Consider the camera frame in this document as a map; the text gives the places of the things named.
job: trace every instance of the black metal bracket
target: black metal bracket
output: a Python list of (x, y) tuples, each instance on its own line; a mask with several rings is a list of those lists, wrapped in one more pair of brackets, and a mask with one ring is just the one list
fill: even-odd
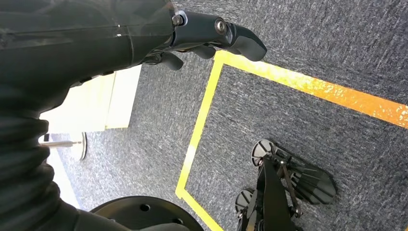
[[(326, 172), (269, 140), (257, 142), (251, 158), (258, 167), (258, 179), (254, 193), (246, 190), (237, 197), (238, 231), (297, 230), (291, 217), (299, 218), (303, 214), (298, 200), (329, 204), (336, 195), (334, 182)], [(289, 192), (291, 207), (288, 206), (285, 191)]]

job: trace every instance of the black flexible sleeve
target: black flexible sleeve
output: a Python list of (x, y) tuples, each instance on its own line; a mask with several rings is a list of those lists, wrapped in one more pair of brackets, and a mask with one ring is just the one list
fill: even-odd
[(60, 199), (38, 139), (48, 131), (40, 113), (61, 105), (75, 83), (129, 66), (129, 48), (120, 37), (0, 50), (0, 231), (127, 230)]

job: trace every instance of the gray carpet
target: gray carpet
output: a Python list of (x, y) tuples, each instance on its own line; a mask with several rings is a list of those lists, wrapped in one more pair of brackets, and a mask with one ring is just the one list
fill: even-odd
[[(179, 8), (253, 29), (265, 62), (408, 104), (406, 1), (195, 0)], [(86, 209), (147, 194), (187, 209), (174, 194), (212, 62), (181, 54), (185, 67), (144, 66), (128, 129), (89, 133), (80, 164), (61, 152)], [(254, 187), (252, 145), (273, 138), (327, 170), (332, 205), (302, 204), (305, 231), (400, 231), (408, 225), (408, 130), (231, 67), (223, 69), (187, 183), (225, 230), (233, 201)]]

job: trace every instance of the metal screw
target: metal screw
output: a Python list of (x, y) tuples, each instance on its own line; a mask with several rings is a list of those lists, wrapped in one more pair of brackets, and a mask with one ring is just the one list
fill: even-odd
[(222, 18), (218, 18), (216, 21), (216, 31), (217, 33), (223, 35), (225, 33), (225, 30), (227, 29), (227, 25), (225, 25), (225, 22)]
[(171, 18), (171, 21), (173, 22), (174, 26), (181, 26), (184, 24), (184, 19), (183, 16), (181, 15), (174, 15), (173, 18)]

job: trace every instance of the gray carpet tile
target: gray carpet tile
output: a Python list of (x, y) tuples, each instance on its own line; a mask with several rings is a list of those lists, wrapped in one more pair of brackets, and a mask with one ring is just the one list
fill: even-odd
[(401, 230), (407, 223), (407, 134), (387, 122), (224, 67), (187, 191), (225, 230), (234, 230), (235, 197), (256, 184), (252, 146), (272, 138), (328, 171), (338, 187), (332, 205), (302, 203), (305, 214), (295, 221), (305, 230)]

